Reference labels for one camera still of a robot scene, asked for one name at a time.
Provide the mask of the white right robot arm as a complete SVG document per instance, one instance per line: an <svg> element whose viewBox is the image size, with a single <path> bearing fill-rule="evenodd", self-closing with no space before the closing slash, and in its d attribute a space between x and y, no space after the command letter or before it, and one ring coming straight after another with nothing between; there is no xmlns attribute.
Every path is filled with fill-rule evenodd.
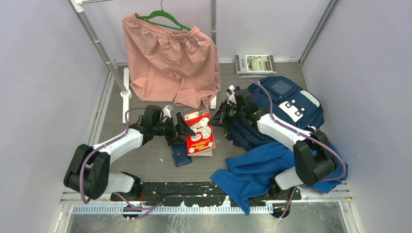
<svg viewBox="0 0 412 233"><path fill-rule="evenodd" d="M294 167L271 179L269 188L275 199L284 198L294 186L314 186L329 181L329 175L340 167L343 169L341 175L346 174L345 162L331 148L324 132L302 130L276 117L271 109L259 108L247 89L232 91L208 124L223 127L237 121L273 138L293 152Z"/></svg>

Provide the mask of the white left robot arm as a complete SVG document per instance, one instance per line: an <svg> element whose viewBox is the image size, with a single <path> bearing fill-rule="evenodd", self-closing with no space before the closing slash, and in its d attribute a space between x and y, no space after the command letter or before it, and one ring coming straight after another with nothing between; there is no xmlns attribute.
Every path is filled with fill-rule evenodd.
<svg viewBox="0 0 412 233"><path fill-rule="evenodd" d="M168 146L181 143L183 136L195 136L182 114L172 117L171 109L170 105L148 105L137 122L127 123L119 135L93 146L79 145L64 176L64 186L80 193L84 203L103 194L111 194L113 200L137 200L142 193L140 178L128 172L112 173L110 166L156 136L163 136Z"/></svg>

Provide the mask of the red cartoon book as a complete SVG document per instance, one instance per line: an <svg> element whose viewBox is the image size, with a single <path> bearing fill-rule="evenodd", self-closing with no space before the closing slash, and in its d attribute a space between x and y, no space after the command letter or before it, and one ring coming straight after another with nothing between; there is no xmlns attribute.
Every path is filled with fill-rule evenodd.
<svg viewBox="0 0 412 233"><path fill-rule="evenodd" d="M186 136L188 156L213 156L215 139L213 127L208 124L210 112L207 107L183 115L185 123L195 132Z"/></svg>

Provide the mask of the navy blue backpack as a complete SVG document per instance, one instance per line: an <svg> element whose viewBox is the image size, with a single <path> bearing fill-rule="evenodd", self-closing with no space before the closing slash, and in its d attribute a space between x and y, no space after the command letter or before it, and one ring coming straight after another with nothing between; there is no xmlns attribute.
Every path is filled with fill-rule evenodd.
<svg viewBox="0 0 412 233"><path fill-rule="evenodd" d="M310 132L324 124L324 110L320 101L292 80L284 76L272 76L260 79L258 83L271 96L272 112L277 118ZM239 121L234 126L226 127L225 137L233 145L247 151L276 141L254 129L248 129Z"/></svg>

